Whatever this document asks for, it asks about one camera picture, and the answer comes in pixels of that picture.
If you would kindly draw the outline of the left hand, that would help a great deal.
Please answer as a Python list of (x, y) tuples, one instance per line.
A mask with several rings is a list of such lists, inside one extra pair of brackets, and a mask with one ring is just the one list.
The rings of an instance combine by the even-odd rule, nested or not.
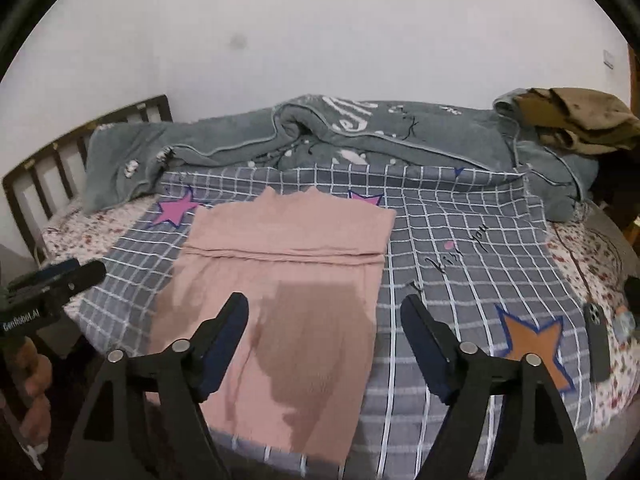
[(1, 348), (1, 414), (13, 437), (37, 470), (52, 427), (47, 388), (52, 365), (28, 337), (9, 339)]

